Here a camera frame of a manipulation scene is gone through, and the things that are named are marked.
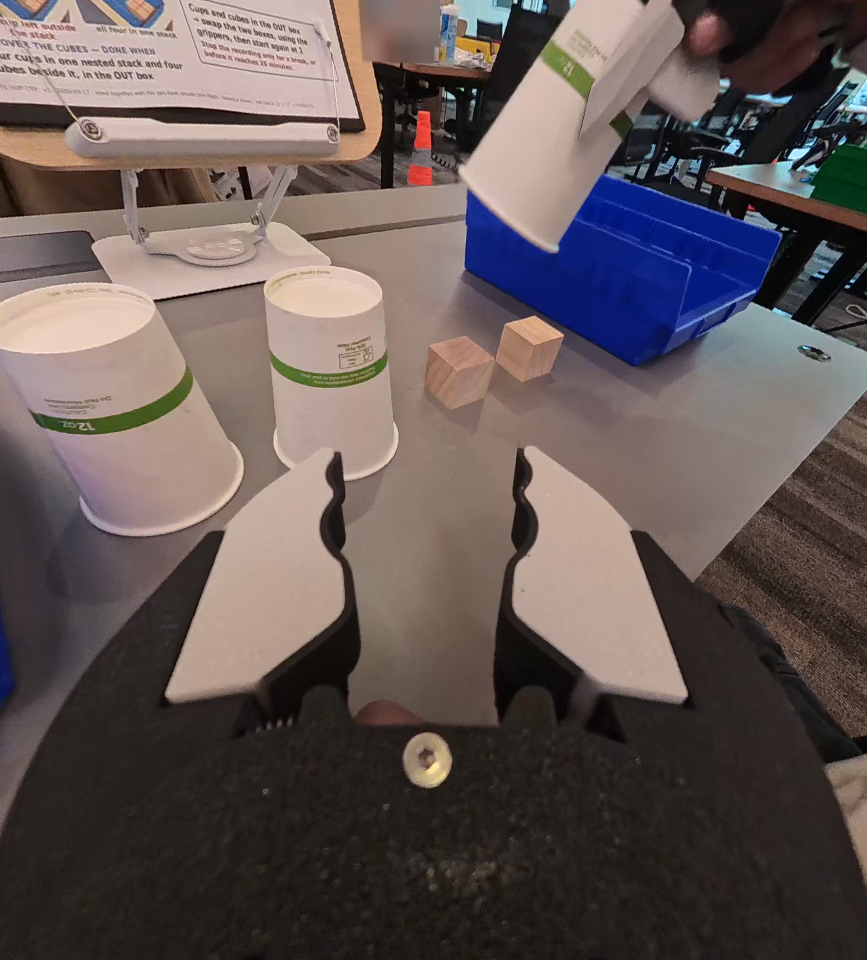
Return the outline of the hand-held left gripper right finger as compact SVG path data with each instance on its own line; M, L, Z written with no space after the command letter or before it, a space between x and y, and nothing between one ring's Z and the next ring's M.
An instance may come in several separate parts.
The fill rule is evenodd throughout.
M555 706L595 706L604 695L684 705L687 685L630 524L536 446L517 450L512 498L496 705L530 687Z

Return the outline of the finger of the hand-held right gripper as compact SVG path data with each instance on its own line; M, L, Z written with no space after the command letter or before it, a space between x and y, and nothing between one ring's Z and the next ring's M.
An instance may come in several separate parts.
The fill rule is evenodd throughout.
M720 83L716 57L697 59L674 49L648 82L647 99L682 122L696 122L714 106Z
M684 24L672 2L650 1L609 56L588 95L578 138L623 113L680 46Z

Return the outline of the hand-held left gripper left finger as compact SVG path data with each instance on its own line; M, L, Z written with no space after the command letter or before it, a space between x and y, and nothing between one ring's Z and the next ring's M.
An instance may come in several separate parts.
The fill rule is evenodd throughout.
M248 695L300 706L330 688L349 704L361 653L344 556L342 455L320 449L228 523L164 690L172 705Z

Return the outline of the white paper cup green band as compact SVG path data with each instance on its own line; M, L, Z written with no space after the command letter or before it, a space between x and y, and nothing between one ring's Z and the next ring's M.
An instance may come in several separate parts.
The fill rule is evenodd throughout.
M579 138L588 95L649 2L575 2L460 168L468 191L532 246L554 254L648 102Z
M277 457L291 470L331 450L346 481L378 474L399 445L380 284L338 266L297 267L263 295Z
M147 294L77 282L11 296L0 366L102 531L175 533L242 486L243 455Z

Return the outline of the wooden top table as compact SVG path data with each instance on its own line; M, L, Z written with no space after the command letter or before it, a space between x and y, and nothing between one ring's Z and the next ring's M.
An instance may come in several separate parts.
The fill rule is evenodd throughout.
M792 314L811 327L867 265L867 214L813 199L813 186L792 174L790 162L726 166L708 174L707 182L725 190L731 214L752 207L787 230L754 298L758 306L778 306L817 249L832 241L842 247L839 258Z

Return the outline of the person's dark trouser leg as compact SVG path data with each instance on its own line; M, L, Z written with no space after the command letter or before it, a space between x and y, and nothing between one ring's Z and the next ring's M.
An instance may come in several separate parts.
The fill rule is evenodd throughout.
M788 661L787 654L774 635L739 606L723 605L721 609L752 645L759 662L784 693L822 762L829 764L861 756L861 747L827 711L800 672Z

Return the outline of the orange traffic cone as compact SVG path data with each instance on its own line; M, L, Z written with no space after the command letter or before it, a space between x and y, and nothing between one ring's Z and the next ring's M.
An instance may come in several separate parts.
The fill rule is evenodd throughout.
M418 110L416 133L411 160L407 170L408 186L431 186L433 184L432 121L427 110Z

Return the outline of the wooden cube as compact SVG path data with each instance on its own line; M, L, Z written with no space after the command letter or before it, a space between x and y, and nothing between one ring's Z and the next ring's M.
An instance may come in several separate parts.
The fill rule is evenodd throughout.
M560 353L564 333L536 316L507 322L495 357L498 367L524 383L547 376Z
M480 402L494 366L494 356L467 336L432 343L427 348L425 392L450 410Z

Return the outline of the white document stand wooden board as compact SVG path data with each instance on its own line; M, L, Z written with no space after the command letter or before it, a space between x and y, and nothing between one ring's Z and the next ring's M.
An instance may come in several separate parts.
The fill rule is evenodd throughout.
M0 157L61 173L113 171L122 190L120 234L92 252L107 278L163 301L265 282L284 270L327 266L330 258L281 220L300 166L364 159L380 134L380 103L365 61L358 2L331 2L365 128L339 121L277 124L167 122L142 116L74 117L58 128L0 125ZM248 210L220 225L149 228L137 200L148 170L265 166L272 184Z

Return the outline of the printed instruction sheet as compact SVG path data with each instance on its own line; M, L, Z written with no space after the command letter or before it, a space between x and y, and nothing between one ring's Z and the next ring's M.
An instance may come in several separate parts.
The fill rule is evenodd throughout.
M366 127L332 2L0 1L0 125L86 116Z

